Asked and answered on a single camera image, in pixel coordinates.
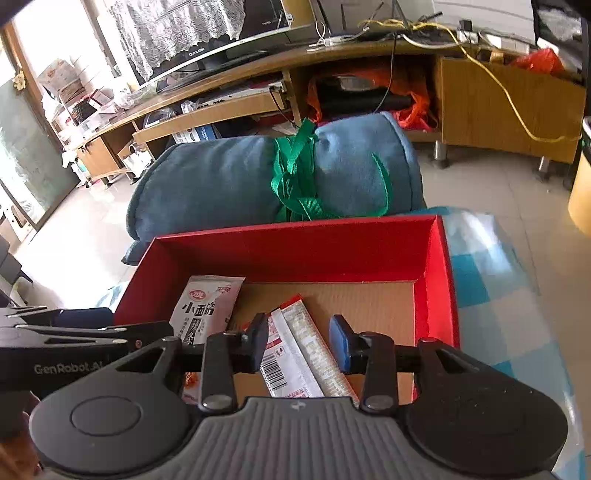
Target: green strap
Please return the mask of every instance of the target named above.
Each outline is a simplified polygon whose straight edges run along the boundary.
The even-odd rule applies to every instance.
[[[306,118],[295,137],[275,139],[271,188],[282,204],[277,214],[278,222],[340,218],[325,211],[316,196],[314,143],[318,139],[314,134],[315,128],[315,124]],[[367,213],[366,216],[379,217],[386,215],[390,209],[392,186],[388,172],[377,154],[372,153],[372,158],[384,185],[386,201],[380,210]]]

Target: gray textured grip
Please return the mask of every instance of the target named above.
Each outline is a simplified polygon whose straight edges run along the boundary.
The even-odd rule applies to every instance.
[[[64,479],[48,473],[47,480]],[[186,447],[134,480],[464,480],[417,453],[395,421],[348,398],[249,398],[209,417]],[[554,480],[549,472],[530,480]]]

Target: blue checkered mat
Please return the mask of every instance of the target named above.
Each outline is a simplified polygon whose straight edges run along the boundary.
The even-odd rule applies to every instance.
[[[584,480],[583,430],[569,374],[505,232],[484,213],[451,207],[413,212],[421,213],[443,217],[462,351],[562,407],[569,436],[553,471],[562,480]]]

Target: yellow cable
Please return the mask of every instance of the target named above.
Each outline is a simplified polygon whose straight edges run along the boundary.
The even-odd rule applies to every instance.
[[[404,26],[404,24],[400,21],[400,20],[396,20],[396,19],[390,19],[390,20],[386,20],[386,21],[379,21],[379,20],[372,20],[372,21],[367,21],[368,23],[377,23],[378,25],[381,25],[383,27],[393,27],[393,26],[399,26],[402,25]],[[528,136],[536,141],[536,142],[543,142],[543,143],[559,143],[562,141],[578,141],[580,136],[578,137],[567,137],[565,135],[561,135],[558,138],[543,138],[543,137],[538,137],[537,135],[534,135],[529,128],[527,128],[527,125],[525,124],[523,118],[521,117],[521,114],[519,113],[519,110],[517,109],[517,107],[515,106],[514,102],[513,102],[513,98],[511,98],[511,94],[509,93],[509,91],[505,88],[505,86],[501,83],[501,81],[495,76],[494,73],[492,73],[488,68],[486,68],[486,66],[476,60],[474,57],[472,57],[467,51],[466,49],[462,46],[462,44],[460,43],[460,41],[456,38],[456,36],[454,35],[454,33],[451,31],[451,29],[449,29],[448,27],[446,27],[445,25],[441,25],[438,23],[433,23],[433,22],[418,22],[418,23],[413,23],[411,24],[411,28],[413,30],[420,30],[421,28],[425,28],[425,27],[435,27],[438,28],[440,30],[446,30],[447,33],[449,33],[454,41],[454,43],[462,50],[462,52],[464,53],[464,55],[467,57],[468,60],[470,60],[472,63],[475,63],[476,65],[478,65],[482,70],[484,70],[494,81],[495,83],[501,87],[501,89],[503,90],[503,92],[505,93],[505,96],[507,97],[507,99],[509,100],[509,104],[511,105],[511,108],[513,109],[513,111],[515,112],[515,116],[517,117],[517,120],[519,120],[521,126],[523,127],[523,129],[525,130],[525,133],[528,134]]]

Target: red plastic bag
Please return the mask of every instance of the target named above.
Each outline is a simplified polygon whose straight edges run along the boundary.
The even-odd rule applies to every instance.
[[[322,109],[318,99],[316,82],[319,79],[337,75],[354,75],[371,79],[376,85],[388,87],[390,83],[390,61],[386,59],[356,59],[355,64],[338,63],[326,65],[314,74],[308,83],[307,103],[312,107],[310,118],[314,123],[322,121]],[[414,59],[400,59],[397,57],[396,68],[392,71],[390,91],[397,95],[410,95],[413,105],[405,110],[392,112],[400,126],[406,130],[433,131],[427,123],[429,111],[429,93],[427,90],[427,76],[423,65]]]
[[[559,56],[551,48],[543,48],[524,57],[519,57],[511,63],[511,66],[555,76],[564,72],[564,66]]]

